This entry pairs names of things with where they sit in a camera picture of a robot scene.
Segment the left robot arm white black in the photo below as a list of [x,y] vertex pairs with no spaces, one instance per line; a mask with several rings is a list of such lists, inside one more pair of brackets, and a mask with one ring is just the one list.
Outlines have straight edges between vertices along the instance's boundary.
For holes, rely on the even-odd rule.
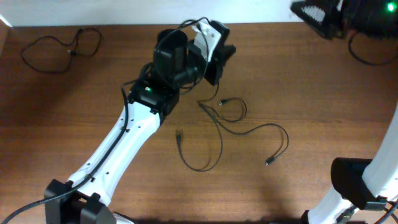
[[66,182],[45,189],[45,221],[58,223],[131,223],[109,204],[118,183],[144,143],[177,105],[182,89],[202,80],[217,85],[235,53],[229,29],[213,21],[194,26],[189,40],[182,29],[163,30],[153,60],[123,92],[122,113],[94,154]]

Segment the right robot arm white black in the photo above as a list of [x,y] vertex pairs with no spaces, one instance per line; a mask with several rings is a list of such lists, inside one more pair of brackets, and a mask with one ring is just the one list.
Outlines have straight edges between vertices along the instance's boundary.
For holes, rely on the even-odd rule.
[[[290,10],[328,40],[345,39],[359,62],[372,65],[352,48],[358,34],[374,39],[397,38],[397,1],[293,1]],[[375,223],[397,221],[397,114],[373,155],[338,156],[331,162],[331,187],[302,223],[355,223],[359,212],[379,212]]]

